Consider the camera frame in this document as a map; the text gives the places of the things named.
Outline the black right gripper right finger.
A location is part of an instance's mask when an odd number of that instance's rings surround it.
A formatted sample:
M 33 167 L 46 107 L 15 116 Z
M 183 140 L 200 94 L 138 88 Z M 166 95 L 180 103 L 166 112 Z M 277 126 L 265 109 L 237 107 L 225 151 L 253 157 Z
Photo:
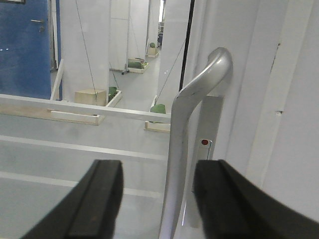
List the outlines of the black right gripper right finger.
M 200 160 L 193 191 L 207 239 L 317 239 L 318 222 L 264 193 L 225 160 Z

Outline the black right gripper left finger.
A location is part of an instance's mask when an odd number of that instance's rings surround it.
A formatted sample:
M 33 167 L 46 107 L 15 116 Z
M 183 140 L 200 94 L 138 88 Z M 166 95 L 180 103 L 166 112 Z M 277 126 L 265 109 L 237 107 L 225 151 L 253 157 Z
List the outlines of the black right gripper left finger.
M 78 184 L 24 239 L 111 239 L 124 191 L 119 160 L 94 160 Z

